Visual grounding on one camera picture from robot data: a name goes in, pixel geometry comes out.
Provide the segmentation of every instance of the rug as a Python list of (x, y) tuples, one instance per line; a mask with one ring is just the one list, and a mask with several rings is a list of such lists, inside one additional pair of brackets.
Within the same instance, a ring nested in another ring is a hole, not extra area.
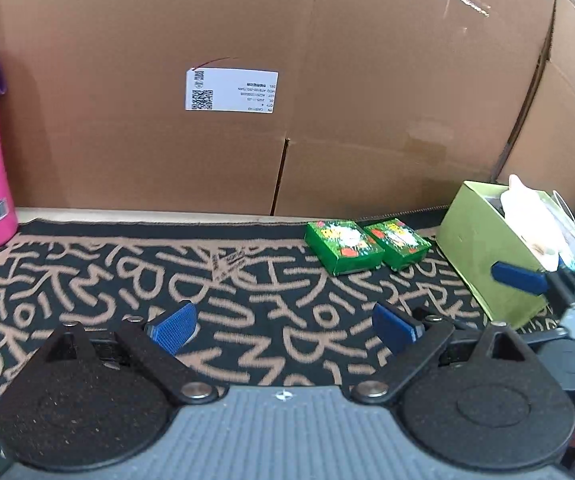
[[(402, 218), (432, 236), (442, 213)], [(113, 329), (190, 299), (199, 327), (178, 359), (217, 384), (355, 384), (387, 363), (375, 301), (479, 328), (485, 315), (436, 246), (401, 272), (333, 278), (299, 224), (53, 224), (0, 249), (0, 395), (62, 322)], [(553, 328), (544, 310), (523, 331)], [(0, 449), (0, 472), (8, 462)]]

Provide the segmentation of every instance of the gray round joint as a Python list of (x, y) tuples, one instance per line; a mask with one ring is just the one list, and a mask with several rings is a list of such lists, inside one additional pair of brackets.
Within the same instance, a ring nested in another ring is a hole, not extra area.
[(355, 386), (357, 394), (368, 399), (378, 399), (383, 397), (389, 387), (381, 381), (363, 381)]
[(181, 393), (191, 400), (203, 400), (213, 395), (214, 388), (207, 383), (194, 381), (181, 386)]

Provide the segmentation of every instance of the light green box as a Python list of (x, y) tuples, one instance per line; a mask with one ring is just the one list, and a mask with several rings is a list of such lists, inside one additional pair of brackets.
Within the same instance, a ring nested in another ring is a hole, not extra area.
[[(472, 290), (491, 320), (503, 320), (519, 328), (547, 304), (491, 276), (491, 266), (506, 262), (528, 270), (543, 271), (539, 261), (506, 224), (489, 200), (498, 200), (507, 186), (464, 182), (440, 225), (437, 244)], [(558, 208), (544, 191), (541, 199)]]

